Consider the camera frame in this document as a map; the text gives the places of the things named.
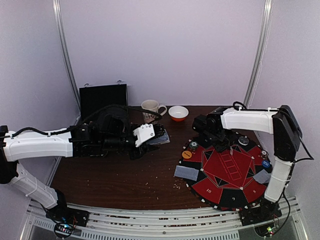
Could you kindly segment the black dealer button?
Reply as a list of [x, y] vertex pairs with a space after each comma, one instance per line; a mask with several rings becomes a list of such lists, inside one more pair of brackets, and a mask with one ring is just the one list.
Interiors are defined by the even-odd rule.
[[249, 144], [250, 140], [246, 136], [240, 136], [238, 138], [238, 142], [243, 146], [247, 146]]

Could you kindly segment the stack of poker chips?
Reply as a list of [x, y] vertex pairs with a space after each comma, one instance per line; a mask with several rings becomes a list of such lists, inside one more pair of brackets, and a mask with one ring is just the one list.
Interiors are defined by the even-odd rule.
[[189, 149], [194, 152], [198, 148], [199, 144], [196, 141], [191, 141], [189, 143]]
[[266, 150], [262, 150], [261, 151], [261, 158], [262, 159], [267, 159], [268, 158], [268, 152]]

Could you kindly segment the deck of playing cards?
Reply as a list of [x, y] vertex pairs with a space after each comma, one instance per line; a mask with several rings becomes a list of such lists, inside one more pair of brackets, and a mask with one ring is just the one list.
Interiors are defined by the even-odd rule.
[[166, 129], [163, 130], [163, 134], [161, 136], [158, 136], [156, 138], [153, 139], [149, 139], [146, 143], [148, 145], [163, 145], [163, 144], [167, 144], [170, 142], [170, 137], [168, 135], [168, 132]]

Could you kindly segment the orange big blind button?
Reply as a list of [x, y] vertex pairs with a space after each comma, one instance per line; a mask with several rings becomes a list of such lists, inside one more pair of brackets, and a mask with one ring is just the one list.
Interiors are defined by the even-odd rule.
[[192, 153], [191, 151], [189, 151], [189, 150], [184, 150], [184, 151], [181, 153], [181, 156], [182, 156], [184, 159], [188, 160], [188, 159], [191, 159], [191, 158], [192, 158], [193, 153]]

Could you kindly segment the blue small blind button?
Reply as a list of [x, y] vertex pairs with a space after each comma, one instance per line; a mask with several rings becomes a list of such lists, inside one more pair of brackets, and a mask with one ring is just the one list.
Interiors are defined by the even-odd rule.
[[264, 168], [269, 168], [270, 166], [271, 166], [271, 164], [270, 164], [270, 162], [268, 161], [268, 160], [263, 160], [262, 162], [261, 162], [261, 164], [262, 164], [262, 166], [264, 167]]

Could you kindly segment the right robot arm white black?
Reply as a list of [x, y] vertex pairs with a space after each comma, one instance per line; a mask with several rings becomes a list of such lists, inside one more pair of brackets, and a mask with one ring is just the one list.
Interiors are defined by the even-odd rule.
[[192, 128], [191, 158], [183, 157], [196, 172], [191, 190], [214, 208], [243, 211], [246, 220], [276, 215], [305, 147], [292, 109], [235, 102], [197, 116]]

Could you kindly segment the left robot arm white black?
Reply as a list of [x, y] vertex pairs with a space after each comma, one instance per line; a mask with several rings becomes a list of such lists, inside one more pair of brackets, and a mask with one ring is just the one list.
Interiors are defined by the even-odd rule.
[[88, 212], [68, 207], [65, 195], [38, 180], [23, 165], [24, 160], [102, 157], [123, 152], [131, 160], [157, 149], [156, 139], [166, 134], [162, 118], [138, 125], [130, 122], [130, 106], [112, 104], [88, 115], [78, 124], [58, 130], [24, 127], [10, 131], [0, 127], [0, 182], [37, 201], [48, 218], [58, 223], [86, 224]]

